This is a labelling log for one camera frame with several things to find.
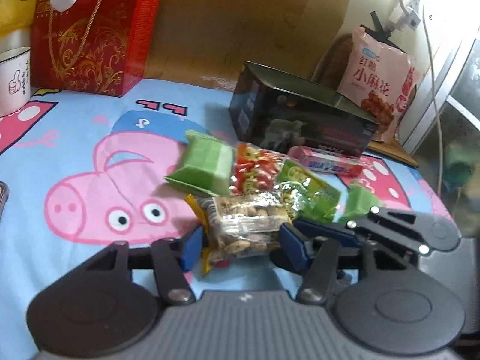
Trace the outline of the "red orange snack packet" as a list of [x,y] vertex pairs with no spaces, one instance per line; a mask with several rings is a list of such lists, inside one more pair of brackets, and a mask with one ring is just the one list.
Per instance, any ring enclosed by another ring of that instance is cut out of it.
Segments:
[[239,143],[230,181],[231,194],[257,194],[272,189],[285,158],[286,155],[276,151]]

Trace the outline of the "white power adapter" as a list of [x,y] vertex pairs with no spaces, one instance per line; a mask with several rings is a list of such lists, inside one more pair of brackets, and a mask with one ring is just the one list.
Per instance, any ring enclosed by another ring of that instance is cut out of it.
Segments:
[[421,0],[394,0],[395,5],[388,17],[385,29],[390,33],[402,32],[405,28],[416,30],[421,23]]

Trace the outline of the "light green snack packet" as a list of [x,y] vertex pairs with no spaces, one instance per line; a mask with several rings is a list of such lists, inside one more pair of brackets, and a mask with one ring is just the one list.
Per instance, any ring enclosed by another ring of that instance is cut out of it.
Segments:
[[189,129],[187,146],[176,169],[165,180],[173,187],[200,197],[230,195],[234,149],[212,135]]

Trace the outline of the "small green snack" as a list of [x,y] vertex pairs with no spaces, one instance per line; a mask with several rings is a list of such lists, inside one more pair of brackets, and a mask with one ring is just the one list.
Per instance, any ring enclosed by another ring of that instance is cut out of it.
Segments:
[[346,224],[350,220],[357,220],[368,214],[373,206],[383,207],[384,203],[365,186],[358,182],[349,183],[343,215],[337,222]]

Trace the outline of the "red gift bag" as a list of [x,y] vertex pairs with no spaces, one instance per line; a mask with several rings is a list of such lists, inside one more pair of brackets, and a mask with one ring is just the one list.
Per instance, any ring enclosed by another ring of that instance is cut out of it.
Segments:
[[142,78],[160,0],[76,0],[64,12],[37,0],[31,83],[121,97]]

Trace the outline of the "dark green snack packet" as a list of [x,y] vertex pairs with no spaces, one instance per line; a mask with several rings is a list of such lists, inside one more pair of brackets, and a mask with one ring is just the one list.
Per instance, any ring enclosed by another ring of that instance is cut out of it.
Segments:
[[319,223],[335,219],[341,192],[299,163],[287,158],[278,173],[274,189],[291,220],[300,217]]

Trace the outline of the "yellow plush toy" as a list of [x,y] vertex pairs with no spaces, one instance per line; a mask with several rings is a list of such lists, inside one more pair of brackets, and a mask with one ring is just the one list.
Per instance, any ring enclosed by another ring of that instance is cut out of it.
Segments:
[[22,29],[29,29],[37,0],[1,0],[1,38]]

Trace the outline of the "pink candy box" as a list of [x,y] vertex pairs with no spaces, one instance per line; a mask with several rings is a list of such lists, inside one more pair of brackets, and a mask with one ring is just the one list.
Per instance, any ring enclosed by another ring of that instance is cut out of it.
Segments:
[[313,172],[357,177],[364,169],[361,161],[356,157],[306,146],[293,146],[287,155]]

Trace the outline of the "white enamel mug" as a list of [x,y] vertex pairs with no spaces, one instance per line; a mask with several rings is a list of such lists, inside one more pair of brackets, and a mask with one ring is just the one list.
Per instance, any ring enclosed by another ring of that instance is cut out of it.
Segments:
[[0,116],[18,111],[30,97],[30,48],[25,46],[1,53]]

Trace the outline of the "large pink snack bag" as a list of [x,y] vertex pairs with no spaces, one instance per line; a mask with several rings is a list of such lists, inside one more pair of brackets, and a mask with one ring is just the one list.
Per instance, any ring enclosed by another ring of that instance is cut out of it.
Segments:
[[377,120],[374,140],[389,143],[421,74],[408,54],[375,40],[365,28],[353,31],[352,42],[337,91]]

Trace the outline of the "clear nut cookie packet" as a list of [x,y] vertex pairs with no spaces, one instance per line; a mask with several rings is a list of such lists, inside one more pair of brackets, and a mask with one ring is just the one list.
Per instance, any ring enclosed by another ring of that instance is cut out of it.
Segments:
[[235,259],[250,258],[279,247],[279,229],[291,222],[276,191],[227,197],[195,197],[186,203],[203,225],[202,273]]

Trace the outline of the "wooden board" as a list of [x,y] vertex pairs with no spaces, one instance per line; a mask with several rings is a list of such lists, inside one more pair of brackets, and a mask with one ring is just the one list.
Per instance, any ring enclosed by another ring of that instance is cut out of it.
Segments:
[[312,76],[349,0],[161,0],[145,76],[234,89],[246,61]]

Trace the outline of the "black cardboard storage box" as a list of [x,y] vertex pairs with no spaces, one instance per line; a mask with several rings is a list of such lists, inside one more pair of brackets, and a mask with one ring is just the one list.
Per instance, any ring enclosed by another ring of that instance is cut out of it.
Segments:
[[242,67],[229,114],[240,141],[283,154],[306,146],[359,157],[378,128],[331,88],[253,62]]

